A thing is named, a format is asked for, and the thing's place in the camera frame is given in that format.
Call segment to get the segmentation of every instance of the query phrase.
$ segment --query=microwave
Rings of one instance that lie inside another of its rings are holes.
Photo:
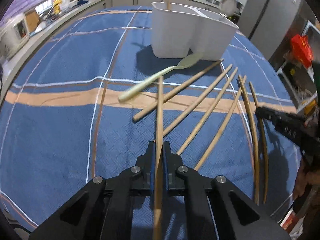
[[[0,30],[1,54],[10,59],[29,40],[30,33],[24,13],[20,13],[8,20],[4,28]]]

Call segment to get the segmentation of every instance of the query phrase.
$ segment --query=white utensil holder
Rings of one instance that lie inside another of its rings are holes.
[[[238,26],[218,13],[163,2],[152,3],[153,53],[159,58],[183,58],[189,49],[202,53],[205,60],[218,60]]]

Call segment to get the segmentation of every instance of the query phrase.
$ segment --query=red bag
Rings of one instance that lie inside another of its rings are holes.
[[[290,44],[294,58],[300,61],[306,68],[310,67],[313,53],[308,42],[308,37],[296,34],[291,38]]]

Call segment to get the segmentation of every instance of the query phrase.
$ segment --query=green spoon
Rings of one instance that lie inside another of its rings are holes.
[[[153,74],[152,76],[146,78],[141,83],[123,92],[118,98],[119,102],[124,102],[129,100],[130,98],[134,97],[137,93],[145,89],[153,81],[157,80],[160,76],[163,76],[174,69],[183,69],[183,68],[188,68],[193,66],[202,58],[202,56],[203,56],[202,53],[190,54],[185,58],[183,58],[182,60],[180,60],[177,66],[171,66],[171,67],[165,68],[164,70],[159,71],[158,73]]]

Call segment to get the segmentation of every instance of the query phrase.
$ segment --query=refrigerator door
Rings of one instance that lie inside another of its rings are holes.
[[[269,0],[250,41],[269,60],[276,51],[298,12],[301,0]]]
[[[238,21],[240,31],[248,38],[253,30],[267,0],[247,0]]]

